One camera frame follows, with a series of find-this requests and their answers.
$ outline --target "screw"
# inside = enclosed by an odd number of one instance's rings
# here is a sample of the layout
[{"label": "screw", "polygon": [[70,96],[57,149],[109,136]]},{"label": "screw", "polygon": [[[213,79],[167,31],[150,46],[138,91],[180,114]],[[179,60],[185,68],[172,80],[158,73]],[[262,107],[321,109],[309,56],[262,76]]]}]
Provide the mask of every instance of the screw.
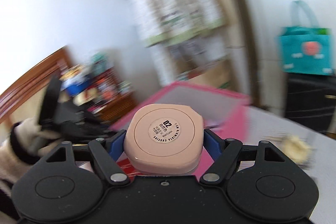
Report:
[{"label": "screw", "polygon": [[123,174],[123,173],[116,173],[113,174],[110,179],[114,182],[123,182],[125,180],[127,180],[127,175]]},{"label": "screw", "polygon": [[215,173],[207,173],[203,176],[203,179],[208,182],[215,182],[219,180],[219,178],[220,178],[219,175]]}]

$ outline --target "pink box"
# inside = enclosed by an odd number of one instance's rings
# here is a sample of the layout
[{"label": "pink box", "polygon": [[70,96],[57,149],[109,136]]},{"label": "pink box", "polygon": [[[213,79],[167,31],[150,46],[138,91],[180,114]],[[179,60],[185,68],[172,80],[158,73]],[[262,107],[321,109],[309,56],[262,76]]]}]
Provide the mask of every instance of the pink box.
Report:
[{"label": "pink box", "polygon": [[[145,105],[178,104],[190,106],[203,117],[205,124],[210,121],[219,124],[220,126],[213,131],[222,139],[235,138],[244,141],[248,128],[246,106],[249,102],[247,95],[230,90],[194,85],[184,81],[174,82],[139,104],[113,124],[112,129],[116,131],[127,129],[134,114]],[[212,163],[212,158],[203,148],[201,161],[193,174],[199,179]]]}]

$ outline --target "compact lid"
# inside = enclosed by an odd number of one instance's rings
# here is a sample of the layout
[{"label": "compact lid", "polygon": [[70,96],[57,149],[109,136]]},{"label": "compact lid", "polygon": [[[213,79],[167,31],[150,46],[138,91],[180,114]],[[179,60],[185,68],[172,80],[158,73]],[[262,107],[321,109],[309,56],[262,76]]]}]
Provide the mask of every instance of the compact lid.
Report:
[{"label": "compact lid", "polygon": [[203,119],[182,105],[142,107],[134,115],[124,142],[135,168],[158,174],[189,172],[197,166],[202,148]]}]

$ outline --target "white glove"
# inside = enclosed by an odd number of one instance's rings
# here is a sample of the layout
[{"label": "white glove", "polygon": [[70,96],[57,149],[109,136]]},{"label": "white glove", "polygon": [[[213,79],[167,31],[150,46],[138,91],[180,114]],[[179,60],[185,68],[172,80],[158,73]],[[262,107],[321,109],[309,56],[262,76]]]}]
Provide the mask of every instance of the white glove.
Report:
[{"label": "white glove", "polygon": [[49,153],[54,147],[60,144],[63,140],[60,139],[61,134],[50,131],[43,130],[41,131],[41,126],[38,125],[34,118],[28,118],[20,123],[17,127],[15,127],[16,137],[21,145],[26,151],[28,151],[29,147],[32,145],[33,141],[36,137],[42,137],[47,140],[56,140],[49,144],[46,147],[41,148],[37,155],[43,157],[47,153]]}]

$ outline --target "drawer handle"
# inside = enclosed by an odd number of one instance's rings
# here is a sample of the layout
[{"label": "drawer handle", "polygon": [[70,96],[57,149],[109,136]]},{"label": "drawer handle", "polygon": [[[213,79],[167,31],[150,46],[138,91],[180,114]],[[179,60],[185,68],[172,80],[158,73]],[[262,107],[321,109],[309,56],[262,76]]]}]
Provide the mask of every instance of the drawer handle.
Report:
[{"label": "drawer handle", "polygon": [[325,95],[324,97],[326,97],[327,99],[336,99],[335,95]]}]

